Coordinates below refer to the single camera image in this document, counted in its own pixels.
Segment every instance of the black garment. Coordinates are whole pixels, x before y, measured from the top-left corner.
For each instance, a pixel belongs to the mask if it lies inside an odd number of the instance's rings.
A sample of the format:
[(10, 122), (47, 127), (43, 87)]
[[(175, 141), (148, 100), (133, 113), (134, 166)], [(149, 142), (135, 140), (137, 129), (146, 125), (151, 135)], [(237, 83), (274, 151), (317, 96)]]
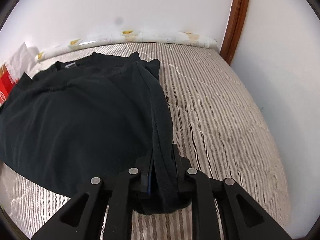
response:
[(176, 210), (172, 120), (159, 60), (94, 52), (71, 63), (56, 62), (33, 79), (24, 74), (13, 88), (0, 109), (0, 159), (71, 197), (92, 177), (115, 176), (152, 154), (163, 211)]

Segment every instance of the striped fabric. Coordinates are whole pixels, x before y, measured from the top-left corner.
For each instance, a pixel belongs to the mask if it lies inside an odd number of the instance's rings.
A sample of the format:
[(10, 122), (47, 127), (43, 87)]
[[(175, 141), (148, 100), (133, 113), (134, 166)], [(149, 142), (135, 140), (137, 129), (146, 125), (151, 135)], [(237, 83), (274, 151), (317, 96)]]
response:
[[(211, 178), (234, 178), (282, 227), (288, 223), (287, 182), (273, 138), (239, 78), (213, 49), (156, 43), (108, 45), (45, 60), (33, 74), (57, 60), (72, 61), (93, 51), (125, 57), (138, 51), (141, 59), (158, 58), (173, 141), (180, 154)], [(3, 165), (0, 203), (29, 238), (67, 200)], [(190, 206), (173, 214), (134, 213), (132, 239), (192, 239), (191, 219)]]

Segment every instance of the round metal screw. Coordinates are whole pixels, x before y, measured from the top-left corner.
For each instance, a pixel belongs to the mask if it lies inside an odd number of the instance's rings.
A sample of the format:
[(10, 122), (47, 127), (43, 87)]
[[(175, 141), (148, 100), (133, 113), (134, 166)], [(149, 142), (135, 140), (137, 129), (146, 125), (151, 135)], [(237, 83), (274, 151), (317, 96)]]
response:
[(189, 168), (189, 169), (187, 170), (187, 172), (188, 172), (189, 174), (191, 174), (191, 175), (194, 175), (194, 174), (196, 174), (198, 171), (197, 171), (196, 169), (194, 169), (194, 168)]
[(98, 178), (98, 177), (94, 177), (94, 178), (91, 179), (91, 183), (94, 184), (94, 185), (99, 184), (100, 181), (101, 181), (101, 179)]
[(131, 175), (137, 174), (138, 172), (139, 172), (139, 170), (138, 170), (137, 168), (131, 168), (131, 169), (129, 169), (129, 173), (130, 173)]
[(232, 186), (232, 185), (235, 184), (235, 180), (232, 179), (232, 178), (226, 178), (226, 179), (224, 180), (224, 182), (225, 182), (225, 184), (230, 185), (230, 186)]

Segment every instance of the wall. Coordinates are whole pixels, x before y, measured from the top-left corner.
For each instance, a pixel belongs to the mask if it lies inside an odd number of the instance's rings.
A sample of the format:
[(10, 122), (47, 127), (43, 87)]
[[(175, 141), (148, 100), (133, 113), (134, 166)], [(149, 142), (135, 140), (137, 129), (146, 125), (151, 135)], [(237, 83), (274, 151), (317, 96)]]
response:
[(221, 46), (232, 0), (20, 0), (0, 31), (0, 60), (117, 30), (203, 34)]
[(306, 0), (250, 0), (231, 64), (278, 146), (293, 237), (320, 215), (320, 21)]

